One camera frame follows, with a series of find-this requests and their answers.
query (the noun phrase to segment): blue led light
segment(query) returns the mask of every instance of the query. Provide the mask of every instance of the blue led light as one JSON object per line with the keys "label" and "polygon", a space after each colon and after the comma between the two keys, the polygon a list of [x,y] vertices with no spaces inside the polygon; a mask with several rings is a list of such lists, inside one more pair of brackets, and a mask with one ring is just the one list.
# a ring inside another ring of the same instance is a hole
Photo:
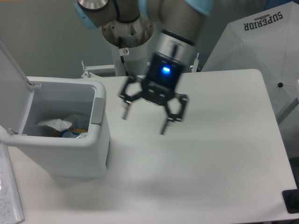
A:
{"label": "blue led light", "polygon": [[164,66],[162,68],[162,74],[164,75],[169,75],[171,73],[170,67],[169,66]]}

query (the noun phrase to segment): trash bin lid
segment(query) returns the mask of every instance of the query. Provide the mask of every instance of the trash bin lid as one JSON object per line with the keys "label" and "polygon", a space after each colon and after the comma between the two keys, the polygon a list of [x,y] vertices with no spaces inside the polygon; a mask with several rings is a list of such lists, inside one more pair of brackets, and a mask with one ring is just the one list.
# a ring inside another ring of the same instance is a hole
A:
{"label": "trash bin lid", "polygon": [[0,42],[0,134],[1,127],[22,132],[33,94],[32,84]]}

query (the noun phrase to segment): trash bin handle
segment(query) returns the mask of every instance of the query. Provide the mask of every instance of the trash bin handle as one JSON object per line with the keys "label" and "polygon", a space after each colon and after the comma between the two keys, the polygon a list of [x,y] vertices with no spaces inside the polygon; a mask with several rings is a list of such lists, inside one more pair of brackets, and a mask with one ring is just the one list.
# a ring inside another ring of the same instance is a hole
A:
{"label": "trash bin handle", "polygon": [[102,126],[106,110],[106,100],[104,98],[95,98],[93,103],[93,113],[91,123]]}

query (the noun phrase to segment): handwritten notes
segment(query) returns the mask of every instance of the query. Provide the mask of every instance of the handwritten notes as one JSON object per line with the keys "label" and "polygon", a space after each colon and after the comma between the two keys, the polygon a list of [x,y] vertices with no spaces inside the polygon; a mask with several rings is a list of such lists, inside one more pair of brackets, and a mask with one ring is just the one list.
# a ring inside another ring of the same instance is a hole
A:
{"label": "handwritten notes", "polygon": [[8,149],[0,143],[0,224],[24,220]]}

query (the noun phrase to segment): gray wall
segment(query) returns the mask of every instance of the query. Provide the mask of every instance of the gray wall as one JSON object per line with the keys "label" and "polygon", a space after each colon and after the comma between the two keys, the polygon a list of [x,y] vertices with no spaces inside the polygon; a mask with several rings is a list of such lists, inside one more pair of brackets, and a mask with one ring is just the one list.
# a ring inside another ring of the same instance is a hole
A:
{"label": "gray wall", "polygon": [[[81,60],[89,65],[112,64],[110,48],[100,29],[86,30],[77,17],[75,0],[0,1],[0,41],[27,76],[82,75]],[[196,51],[203,65],[228,22],[260,12],[264,0],[216,0]],[[149,49],[154,49],[154,33]]]}

